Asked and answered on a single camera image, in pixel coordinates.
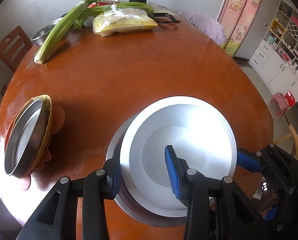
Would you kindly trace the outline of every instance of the green vegetable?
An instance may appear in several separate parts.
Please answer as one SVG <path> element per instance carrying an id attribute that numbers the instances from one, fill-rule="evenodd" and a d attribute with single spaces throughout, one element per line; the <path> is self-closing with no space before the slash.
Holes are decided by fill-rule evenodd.
<path id="1" fill-rule="evenodd" d="M 73 24 L 73 29 L 75 31 L 79 31 L 80 29 L 82 29 L 83 27 L 83 20 L 77 20 L 74 24 Z"/>
<path id="2" fill-rule="evenodd" d="M 147 13 L 154 12 L 154 9 L 151 5 L 148 5 L 146 3 L 141 3 L 141 2 L 121 2 L 121 3 L 116 3 L 116 7 L 119 9 L 126 9 L 126 8 L 141 9 L 146 11 Z M 111 5 L 102 5 L 102 6 L 88 8 L 79 16 L 78 19 L 85 20 L 90 16 L 96 17 L 100 13 L 103 13 L 105 11 L 111 11 Z"/>
<path id="3" fill-rule="evenodd" d="M 34 57 L 34 62 L 37 64 L 43 64 L 51 55 L 55 46 L 63 38 L 69 28 L 78 20 L 79 16 L 84 10 L 93 2 L 99 0 L 83 0 L 78 3 L 71 11 L 69 11 L 63 19 L 53 28 L 43 45 L 39 48 Z"/>

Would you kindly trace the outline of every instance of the round wooden table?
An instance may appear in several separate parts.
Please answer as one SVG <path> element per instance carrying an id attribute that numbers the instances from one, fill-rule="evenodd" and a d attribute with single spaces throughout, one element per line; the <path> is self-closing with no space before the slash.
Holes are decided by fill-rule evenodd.
<path id="1" fill-rule="evenodd" d="M 210 103 L 228 120 L 238 147 L 255 152 L 272 141 L 273 120 L 254 85 L 216 43 L 185 21 L 110 37 L 94 35 L 91 28 L 70 32 L 46 65 L 33 62 L 37 49 L 20 63 L 0 105 L 0 198 L 22 225 L 59 178 L 78 179 L 101 168 L 120 125 L 159 99 L 182 95 Z M 31 187 L 22 191 L 4 172 L 5 136 L 22 105 L 42 94 L 64 109 L 66 120 L 52 137 L 52 160 L 33 172 Z M 261 177 L 240 167 L 234 174 L 249 197 Z M 111 240 L 183 237 L 184 227 L 142 224 L 115 201 L 105 207 Z"/>

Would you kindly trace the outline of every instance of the plastic bag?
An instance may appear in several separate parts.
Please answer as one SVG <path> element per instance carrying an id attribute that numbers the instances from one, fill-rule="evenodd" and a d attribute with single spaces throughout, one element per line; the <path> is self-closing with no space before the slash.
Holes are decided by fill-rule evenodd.
<path id="1" fill-rule="evenodd" d="M 114 32 L 129 33 L 151 30 L 158 24 L 148 17 L 141 9 L 117 9 L 111 6 L 112 11 L 104 12 L 93 20 L 93 32 L 102 37 L 110 36 Z"/>

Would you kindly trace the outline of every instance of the wooden chair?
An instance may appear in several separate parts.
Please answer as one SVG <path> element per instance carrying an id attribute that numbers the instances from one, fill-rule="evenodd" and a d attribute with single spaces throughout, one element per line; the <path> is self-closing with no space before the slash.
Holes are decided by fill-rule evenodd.
<path id="1" fill-rule="evenodd" d="M 0 42 L 0 59 L 13 71 L 17 69 L 24 55 L 30 50 L 32 44 L 20 26 L 11 31 Z"/>
<path id="2" fill-rule="evenodd" d="M 288 133 L 287 135 L 285 135 L 284 137 L 274 141 L 273 143 L 278 145 L 281 142 L 285 141 L 286 139 L 288 139 L 289 137 L 293 137 L 294 142 L 295 142 L 295 150 L 296 150 L 296 156 L 295 158 L 298 160 L 298 134 L 296 133 L 294 127 L 290 124 L 288 125 L 288 129 L 290 130 L 290 133 Z"/>

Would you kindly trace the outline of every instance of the metal pan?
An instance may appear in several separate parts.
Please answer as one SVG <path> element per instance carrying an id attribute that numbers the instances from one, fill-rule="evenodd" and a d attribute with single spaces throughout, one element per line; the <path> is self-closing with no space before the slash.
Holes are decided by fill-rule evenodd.
<path id="1" fill-rule="evenodd" d="M 42 145 L 50 111 L 42 98 L 37 98 L 21 111 L 5 150 L 4 169 L 7 175 L 20 179 L 30 169 Z"/>
<path id="2" fill-rule="evenodd" d="M 125 121 L 114 134 L 107 151 L 106 160 L 113 157 L 116 150 L 120 150 L 124 134 L 137 115 Z M 186 217 L 165 217 L 157 215 L 141 206 L 129 193 L 122 181 L 119 194 L 114 199 L 116 203 L 132 218 L 154 227 L 178 227 L 185 224 Z"/>

